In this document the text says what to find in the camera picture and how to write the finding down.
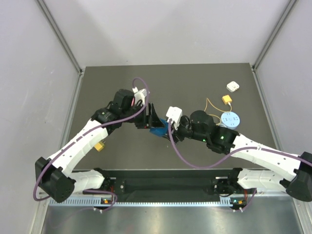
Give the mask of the blue cube socket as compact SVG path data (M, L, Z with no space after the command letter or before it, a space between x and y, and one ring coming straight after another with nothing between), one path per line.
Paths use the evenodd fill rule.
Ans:
M160 119L163 127L154 127L149 132L155 136L166 138L168 136L168 122L165 119Z

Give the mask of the yellow plug adapter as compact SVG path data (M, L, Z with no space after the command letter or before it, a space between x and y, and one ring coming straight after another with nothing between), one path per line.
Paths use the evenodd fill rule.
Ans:
M96 143L96 144L94 145L94 148L95 148L98 152L102 151L102 150L105 148L105 141L99 141L98 143Z

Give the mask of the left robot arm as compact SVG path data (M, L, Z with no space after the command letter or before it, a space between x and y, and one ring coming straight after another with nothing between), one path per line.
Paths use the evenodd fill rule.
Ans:
M40 157L35 162L35 201L41 201L37 190L42 189L48 198L57 203L85 190L109 191L111 182L101 169L75 172L78 163L101 141L122 124L133 123L140 129L150 129L152 118L150 91L147 88L120 89L107 106L96 110L82 129L54 154Z

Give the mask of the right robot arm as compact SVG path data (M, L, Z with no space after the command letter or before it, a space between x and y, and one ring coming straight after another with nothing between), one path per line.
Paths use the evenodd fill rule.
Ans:
M228 175L228 188L233 193L243 189L264 189L285 192L304 202L312 200L312 155L291 154L273 149L247 138L239 132L214 123L202 110L190 117L178 107L166 113L168 137L173 145L185 138L206 144L211 151L243 159L263 167L262 170L234 168Z

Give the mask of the round light blue power strip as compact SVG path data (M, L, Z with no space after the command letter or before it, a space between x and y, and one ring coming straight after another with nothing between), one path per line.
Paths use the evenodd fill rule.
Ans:
M240 117L234 112L225 112L221 115L221 126L236 129L240 124Z

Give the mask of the orange charger block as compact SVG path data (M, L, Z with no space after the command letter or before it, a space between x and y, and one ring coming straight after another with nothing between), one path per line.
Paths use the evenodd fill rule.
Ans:
M222 101L225 105L230 105L232 103L232 99L229 95L223 96Z

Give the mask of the white square charger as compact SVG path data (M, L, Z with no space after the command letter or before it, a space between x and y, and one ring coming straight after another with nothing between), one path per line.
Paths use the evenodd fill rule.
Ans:
M231 81L231 82L229 82L229 83L226 85L226 88L227 88L228 91L230 91L231 93L233 93L233 92L237 91L237 90L240 88L240 86L239 86L239 84L238 84L237 82Z

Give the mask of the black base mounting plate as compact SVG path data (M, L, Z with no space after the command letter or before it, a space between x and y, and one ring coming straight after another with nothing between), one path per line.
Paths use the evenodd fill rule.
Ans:
M127 195L137 191L203 191L209 195L243 194L244 189L231 178L230 169L106 170L99 189L84 194L109 191Z

